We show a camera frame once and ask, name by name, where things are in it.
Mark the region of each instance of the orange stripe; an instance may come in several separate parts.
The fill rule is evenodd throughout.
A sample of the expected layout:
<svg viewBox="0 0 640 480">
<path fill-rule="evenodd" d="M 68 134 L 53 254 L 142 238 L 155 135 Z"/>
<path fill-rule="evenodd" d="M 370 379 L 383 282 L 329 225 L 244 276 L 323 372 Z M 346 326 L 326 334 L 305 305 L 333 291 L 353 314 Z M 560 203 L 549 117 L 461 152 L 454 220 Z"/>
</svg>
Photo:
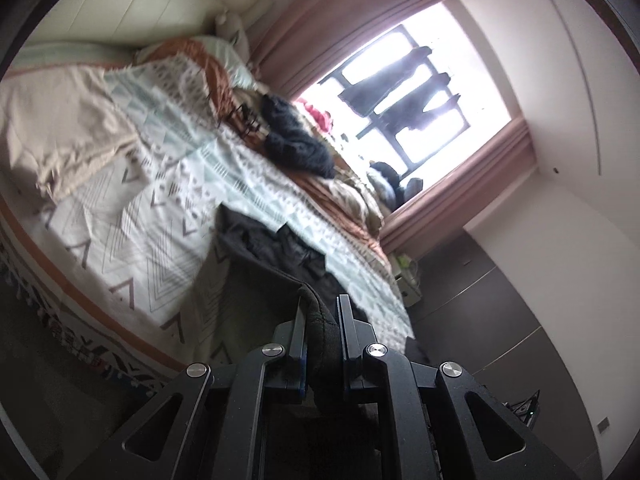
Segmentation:
<svg viewBox="0 0 640 480">
<path fill-rule="evenodd" d="M 155 346 L 150 345 L 146 341 L 140 339 L 133 332 L 130 332 L 116 320 L 107 316 L 93 301 L 80 292 L 73 284 L 65 277 L 65 275 L 57 268 L 51 260 L 40 250 L 36 243 L 30 238 L 24 228 L 18 222 L 18 219 L 14 216 L 9 206 L 4 201 L 4 197 L 0 196 L 0 213 L 6 219 L 9 227 L 14 232 L 16 238 L 20 244 L 26 249 L 31 257 L 36 261 L 40 268 L 46 272 L 49 277 L 56 282 L 66 294 L 74 300 L 80 308 L 82 308 L 89 316 L 93 317 L 97 322 L 101 323 L 108 330 L 119 335 L 124 342 L 129 344 L 132 348 L 150 357 L 156 362 L 160 363 L 172 370 L 183 370 L 184 364 L 168 356 L 167 354 L 159 351 Z"/>
</svg>

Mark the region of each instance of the triangular cutout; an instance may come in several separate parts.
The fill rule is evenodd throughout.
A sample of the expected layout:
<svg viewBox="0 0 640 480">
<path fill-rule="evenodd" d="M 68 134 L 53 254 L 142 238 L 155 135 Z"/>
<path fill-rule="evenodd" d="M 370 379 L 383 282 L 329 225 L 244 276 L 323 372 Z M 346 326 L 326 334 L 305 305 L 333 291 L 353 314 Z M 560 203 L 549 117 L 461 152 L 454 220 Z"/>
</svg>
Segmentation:
<svg viewBox="0 0 640 480">
<path fill-rule="evenodd" d="M 524 440 L 478 394 L 469 392 L 465 400 L 489 459 L 497 461 L 524 449 Z"/>
<path fill-rule="evenodd" d="M 144 426 L 127 439 L 124 449 L 152 462 L 159 460 L 181 403 L 180 394 L 169 397 Z"/>
</svg>

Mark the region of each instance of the folded beige clothing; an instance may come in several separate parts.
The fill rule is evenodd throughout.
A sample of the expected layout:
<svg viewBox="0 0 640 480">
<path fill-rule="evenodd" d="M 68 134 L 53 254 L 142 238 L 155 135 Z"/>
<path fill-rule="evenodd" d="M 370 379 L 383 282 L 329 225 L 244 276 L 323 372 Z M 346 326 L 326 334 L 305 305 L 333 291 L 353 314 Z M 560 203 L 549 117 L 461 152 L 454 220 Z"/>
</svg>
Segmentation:
<svg viewBox="0 0 640 480">
<path fill-rule="evenodd" d="M 0 83 L 0 168 L 54 203 L 128 152 L 138 132 L 106 91 L 104 69 L 62 66 Z"/>
</svg>

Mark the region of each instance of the window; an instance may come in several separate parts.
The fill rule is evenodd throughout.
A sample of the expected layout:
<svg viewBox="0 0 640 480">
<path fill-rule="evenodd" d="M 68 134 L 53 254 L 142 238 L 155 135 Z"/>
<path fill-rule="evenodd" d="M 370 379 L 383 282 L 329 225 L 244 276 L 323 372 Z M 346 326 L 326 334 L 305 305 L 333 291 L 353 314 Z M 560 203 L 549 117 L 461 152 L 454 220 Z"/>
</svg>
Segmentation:
<svg viewBox="0 0 640 480">
<path fill-rule="evenodd" d="M 417 47 L 429 47 L 431 53 L 401 82 L 392 84 L 391 92 L 364 116 L 340 96 Z M 438 74 L 447 76 L 434 77 Z M 425 94 L 426 102 L 420 102 L 424 107 L 414 110 L 434 112 L 425 114 L 428 120 L 418 128 L 385 120 L 391 107 L 429 81 L 433 87 Z M 360 159 L 386 162 L 404 184 L 419 176 L 425 187 L 462 163 L 510 120 L 478 53 L 442 4 L 412 16 L 364 46 L 303 97 L 331 113 L 334 137 L 341 137 Z"/>
</svg>

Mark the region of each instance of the metal screw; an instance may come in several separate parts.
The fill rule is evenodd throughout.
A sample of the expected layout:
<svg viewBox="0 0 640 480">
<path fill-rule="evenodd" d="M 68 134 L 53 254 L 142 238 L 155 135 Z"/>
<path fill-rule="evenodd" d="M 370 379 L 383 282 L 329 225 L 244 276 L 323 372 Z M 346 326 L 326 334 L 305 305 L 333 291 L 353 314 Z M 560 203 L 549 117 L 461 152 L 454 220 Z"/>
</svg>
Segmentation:
<svg viewBox="0 0 640 480">
<path fill-rule="evenodd" d="M 386 354 L 386 346 L 384 346 L 382 343 L 372 343 L 367 346 L 367 354 L 373 357 L 382 357 L 384 354 Z"/>
<path fill-rule="evenodd" d="M 262 347 L 262 353 L 268 357 L 276 357 L 284 351 L 284 348 L 279 343 L 267 343 Z"/>
<path fill-rule="evenodd" d="M 189 377 L 202 377 L 205 373 L 207 373 L 207 365 L 202 363 L 194 363 L 187 368 Z"/>
<path fill-rule="evenodd" d="M 442 372 L 449 377 L 460 377 L 462 375 L 462 366 L 453 361 L 447 361 L 442 365 Z"/>
</svg>

